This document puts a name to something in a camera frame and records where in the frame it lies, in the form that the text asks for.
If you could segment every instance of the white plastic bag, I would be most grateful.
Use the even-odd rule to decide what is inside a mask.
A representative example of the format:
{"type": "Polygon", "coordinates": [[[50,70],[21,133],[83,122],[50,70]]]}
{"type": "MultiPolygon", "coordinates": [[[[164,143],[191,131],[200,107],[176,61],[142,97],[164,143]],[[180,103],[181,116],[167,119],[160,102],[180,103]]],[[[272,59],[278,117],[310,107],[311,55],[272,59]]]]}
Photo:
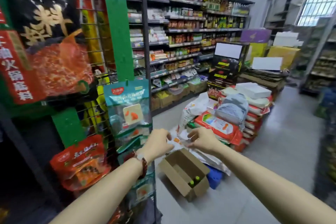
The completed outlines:
{"type": "Polygon", "coordinates": [[[209,103],[208,93],[201,93],[197,99],[190,102],[182,111],[180,122],[177,127],[177,135],[181,134],[185,126],[189,121],[194,119],[196,116],[201,115],[207,110],[209,103]]]}

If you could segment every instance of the hand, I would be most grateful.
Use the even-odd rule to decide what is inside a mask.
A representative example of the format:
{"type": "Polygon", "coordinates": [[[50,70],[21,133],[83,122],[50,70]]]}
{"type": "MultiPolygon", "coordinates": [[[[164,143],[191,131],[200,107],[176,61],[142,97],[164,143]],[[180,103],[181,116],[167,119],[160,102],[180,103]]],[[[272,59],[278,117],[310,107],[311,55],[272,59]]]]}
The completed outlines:
{"type": "Polygon", "coordinates": [[[166,152],[172,150],[174,146],[167,143],[171,140],[170,133],[165,129],[154,129],[149,135],[145,145],[137,151],[143,154],[149,165],[154,159],[163,156],[166,152]]]}
{"type": "Polygon", "coordinates": [[[217,152],[222,143],[216,138],[211,129],[204,127],[194,128],[188,135],[192,141],[187,147],[197,149],[204,153],[213,155],[217,152]]]}

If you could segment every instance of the window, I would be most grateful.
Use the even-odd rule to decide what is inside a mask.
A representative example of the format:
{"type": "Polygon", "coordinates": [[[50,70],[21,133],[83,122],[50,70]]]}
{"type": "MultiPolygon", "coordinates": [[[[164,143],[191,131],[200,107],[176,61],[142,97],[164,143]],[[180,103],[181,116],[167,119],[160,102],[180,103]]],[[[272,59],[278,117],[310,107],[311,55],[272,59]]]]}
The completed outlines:
{"type": "Polygon", "coordinates": [[[306,0],[298,26],[316,26],[320,17],[331,16],[336,5],[336,0],[306,0]]]}

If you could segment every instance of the hot pot seasoning package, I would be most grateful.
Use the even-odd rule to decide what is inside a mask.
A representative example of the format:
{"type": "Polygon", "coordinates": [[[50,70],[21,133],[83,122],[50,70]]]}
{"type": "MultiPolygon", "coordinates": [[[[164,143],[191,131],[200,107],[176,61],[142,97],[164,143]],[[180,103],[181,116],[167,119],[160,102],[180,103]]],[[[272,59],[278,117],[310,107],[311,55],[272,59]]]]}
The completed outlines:
{"type": "Polygon", "coordinates": [[[77,191],[90,187],[110,172],[104,158],[102,136],[94,135],[53,156],[50,164],[62,186],[77,191]]]}
{"type": "Polygon", "coordinates": [[[136,127],[150,127],[148,80],[117,82],[104,86],[112,133],[122,137],[136,127]]]}
{"type": "Polygon", "coordinates": [[[7,82],[24,84],[11,90],[15,103],[81,98],[95,90],[75,0],[10,0],[8,9],[17,55],[7,61],[7,82]]]}

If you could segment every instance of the red label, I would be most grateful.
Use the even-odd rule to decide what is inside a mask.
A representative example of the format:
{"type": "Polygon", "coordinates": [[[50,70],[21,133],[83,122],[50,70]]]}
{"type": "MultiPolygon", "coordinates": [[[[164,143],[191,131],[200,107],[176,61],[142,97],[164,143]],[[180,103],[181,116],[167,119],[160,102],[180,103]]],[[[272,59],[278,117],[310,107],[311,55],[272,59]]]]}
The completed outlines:
{"type": "Polygon", "coordinates": [[[6,22],[6,19],[5,19],[5,15],[3,14],[2,9],[0,7],[0,24],[6,24],[6,23],[7,22],[6,22]]]}
{"type": "Polygon", "coordinates": [[[14,30],[0,31],[0,71],[16,104],[34,103],[46,97],[14,30]]]}
{"type": "Polygon", "coordinates": [[[119,87],[119,88],[112,89],[112,94],[113,95],[120,95],[123,92],[124,92],[124,87],[119,87]]]}

